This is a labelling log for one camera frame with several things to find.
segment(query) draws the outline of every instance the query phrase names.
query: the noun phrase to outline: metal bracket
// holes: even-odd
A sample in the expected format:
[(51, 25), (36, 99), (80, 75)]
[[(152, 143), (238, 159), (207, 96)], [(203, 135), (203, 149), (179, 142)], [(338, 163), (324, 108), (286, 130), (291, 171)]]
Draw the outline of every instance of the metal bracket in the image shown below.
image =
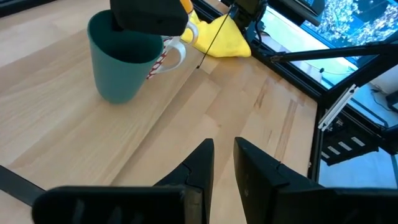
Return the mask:
[(337, 117), (340, 111), (347, 105), (350, 99), (352, 99), (358, 89), (359, 87), (355, 84), (347, 88), (319, 121), (318, 129), (325, 131), (326, 128), (329, 127), (331, 122)]

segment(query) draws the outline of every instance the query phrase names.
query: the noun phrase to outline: white mug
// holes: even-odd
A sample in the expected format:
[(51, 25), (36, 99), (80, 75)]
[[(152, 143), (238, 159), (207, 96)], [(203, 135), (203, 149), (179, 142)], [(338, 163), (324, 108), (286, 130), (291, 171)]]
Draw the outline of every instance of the white mug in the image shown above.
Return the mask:
[[(191, 23), (188, 21), (187, 23), (187, 29), (190, 29), (193, 34), (192, 41), (189, 44), (194, 44), (198, 40), (198, 28), (196, 27), (195, 24)], [(154, 66), (152, 66), (147, 78), (152, 78), (154, 75), (162, 72), (168, 72), (171, 71), (178, 66), (181, 65), (181, 63), (184, 61), (185, 56), (187, 54), (187, 50), (185, 49), (185, 46), (180, 42), (180, 37), (171, 37), (171, 36), (162, 36), (163, 38), (163, 52), (160, 55), (160, 57), (156, 60)], [(167, 56), (167, 53), (171, 48), (176, 49), (179, 54), (180, 54), (180, 60), (175, 63), (174, 65), (169, 65), (165, 66), (163, 65), (164, 59)]]

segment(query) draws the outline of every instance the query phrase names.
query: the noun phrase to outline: teal mug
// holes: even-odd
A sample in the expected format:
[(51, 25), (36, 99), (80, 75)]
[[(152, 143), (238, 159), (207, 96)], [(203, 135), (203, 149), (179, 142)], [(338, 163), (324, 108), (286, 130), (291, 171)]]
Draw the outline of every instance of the teal mug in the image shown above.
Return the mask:
[(159, 35), (112, 30), (112, 12), (101, 11), (88, 23), (95, 85), (110, 103), (131, 100), (163, 51)]

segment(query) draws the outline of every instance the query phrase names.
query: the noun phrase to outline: yellow cloth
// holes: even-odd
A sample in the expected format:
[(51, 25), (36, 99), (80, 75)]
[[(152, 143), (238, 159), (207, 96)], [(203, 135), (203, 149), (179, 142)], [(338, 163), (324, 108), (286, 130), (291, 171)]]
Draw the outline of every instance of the yellow cloth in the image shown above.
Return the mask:
[[(226, 16), (223, 15), (208, 24), (205, 21), (200, 21), (194, 10), (190, 21), (198, 27), (199, 36), (193, 46), (201, 52), (206, 53)], [(185, 29), (181, 38), (186, 42), (190, 42), (192, 40), (192, 31)], [(251, 51), (248, 43), (229, 16), (225, 20), (208, 54), (213, 57), (250, 57)]]

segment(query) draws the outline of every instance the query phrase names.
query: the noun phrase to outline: wood grain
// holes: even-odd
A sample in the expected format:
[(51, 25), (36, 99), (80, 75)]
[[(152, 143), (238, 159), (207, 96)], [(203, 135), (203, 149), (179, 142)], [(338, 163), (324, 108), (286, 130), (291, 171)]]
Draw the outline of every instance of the wood grain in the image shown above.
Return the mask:
[[(212, 223), (245, 223), (235, 136), (307, 173), (317, 104), (254, 58), (206, 57), (196, 69), (203, 54), (187, 46), (182, 66), (146, 81), (129, 103), (102, 100), (85, 27), (107, 7), (61, 0), (1, 19), (1, 165), (44, 189), (152, 185), (213, 138)], [(0, 221), (30, 223), (29, 207), (0, 192)]]

